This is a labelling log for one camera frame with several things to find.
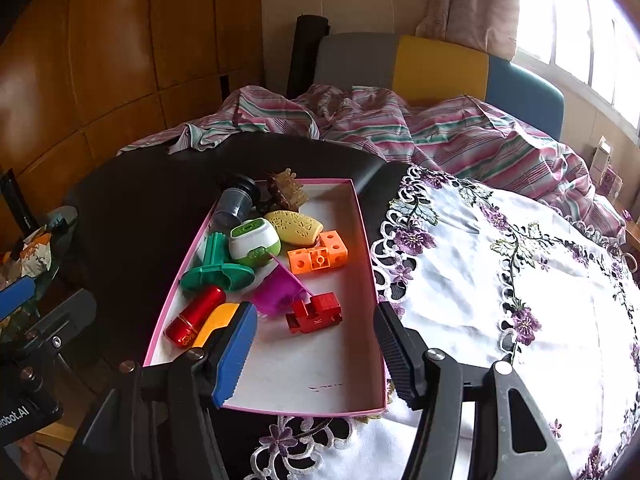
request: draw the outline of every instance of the yellow headboard panel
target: yellow headboard panel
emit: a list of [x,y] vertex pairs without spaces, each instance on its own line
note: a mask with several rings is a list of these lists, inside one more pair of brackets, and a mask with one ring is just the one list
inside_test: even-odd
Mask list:
[[484,101],[489,57],[443,41],[401,36],[392,90],[411,105],[430,106],[462,94]]

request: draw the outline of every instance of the window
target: window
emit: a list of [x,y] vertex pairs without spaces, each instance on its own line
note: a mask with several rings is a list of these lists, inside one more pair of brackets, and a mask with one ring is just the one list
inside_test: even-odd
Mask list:
[[541,75],[584,83],[638,140],[640,41],[614,0],[520,0],[517,44],[547,66]]

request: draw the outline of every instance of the window sill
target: window sill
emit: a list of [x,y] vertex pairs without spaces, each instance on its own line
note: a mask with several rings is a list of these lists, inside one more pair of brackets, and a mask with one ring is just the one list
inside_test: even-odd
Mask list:
[[534,74],[546,79],[551,84],[566,87],[572,92],[578,94],[618,128],[620,128],[620,130],[622,130],[636,146],[638,145],[638,131],[633,124],[627,121],[619,111],[611,106],[610,103],[605,101],[596,91],[591,89],[590,86],[583,83],[566,70],[563,70],[557,65],[544,63],[537,57],[534,57],[520,49],[516,51],[513,63],[526,68],[527,70],[531,70]]

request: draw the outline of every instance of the green plastic toy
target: green plastic toy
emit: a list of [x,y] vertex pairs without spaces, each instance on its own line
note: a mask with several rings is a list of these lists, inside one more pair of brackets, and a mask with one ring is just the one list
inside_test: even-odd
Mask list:
[[198,290],[205,285],[217,285],[227,292],[240,290],[254,282],[251,267],[231,263],[226,236],[213,233],[207,237],[202,265],[188,270],[180,278],[180,286]]

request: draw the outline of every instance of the green and white toy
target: green and white toy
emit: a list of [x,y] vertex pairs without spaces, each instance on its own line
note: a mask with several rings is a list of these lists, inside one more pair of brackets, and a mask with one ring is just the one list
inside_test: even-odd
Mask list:
[[280,238],[276,229],[264,218],[247,220],[231,229],[229,254],[238,264],[251,268],[269,263],[280,253]]

